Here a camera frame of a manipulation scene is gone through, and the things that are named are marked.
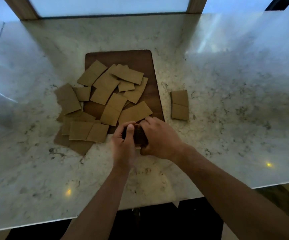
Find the person's left hand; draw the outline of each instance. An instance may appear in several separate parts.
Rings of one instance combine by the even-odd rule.
[[[136,148],[133,141],[133,133],[135,131],[135,122],[126,122],[119,125],[112,136],[112,154],[114,159],[114,167],[123,170],[129,170],[134,164],[136,157]],[[126,138],[123,139],[123,129],[127,127]]]

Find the dark brown cutting board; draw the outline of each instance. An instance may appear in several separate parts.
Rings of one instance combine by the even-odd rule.
[[[110,67],[112,64],[122,64],[128,65],[130,69],[143,72],[144,77],[148,77],[149,80],[138,103],[141,101],[145,101],[153,112],[151,116],[157,117],[164,121],[157,79],[150,50],[126,50],[88,53],[85,57],[85,70],[88,69],[95,60],[100,61],[106,67]],[[130,108],[132,106],[134,106],[134,104],[130,103],[124,109]],[[97,104],[92,101],[85,102],[83,106],[84,112],[95,116],[97,120],[100,119],[104,109],[104,105]],[[108,134],[114,133],[115,129],[116,127],[110,126]]]

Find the person's right arm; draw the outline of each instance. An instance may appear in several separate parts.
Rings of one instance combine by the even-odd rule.
[[[140,126],[149,141],[141,154],[178,165],[239,239],[289,239],[289,217],[282,210],[183,143],[158,118],[148,117]]]

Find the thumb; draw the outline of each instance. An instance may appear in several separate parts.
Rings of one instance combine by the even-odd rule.
[[[150,147],[149,147],[149,145],[147,145],[146,147],[141,147],[140,148],[140,154],[142,156],[150,155]]]
[[[135,131],[135,127],[133,124],[127,126],[127,131],[126,131],[126,141],[133,141],[133,133]]]

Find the dark floor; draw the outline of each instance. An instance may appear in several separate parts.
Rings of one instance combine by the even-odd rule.
[[[289,192],[281,185],[256,190],[289,215]],[[12,229],[11,239],[60,239],[71,220],[63,220]],[[109,239],[148,239],[197,236],[221,239],[223,221],[205,198],[185,200],[177,208],[173,203],[122,210],[116,215]]]

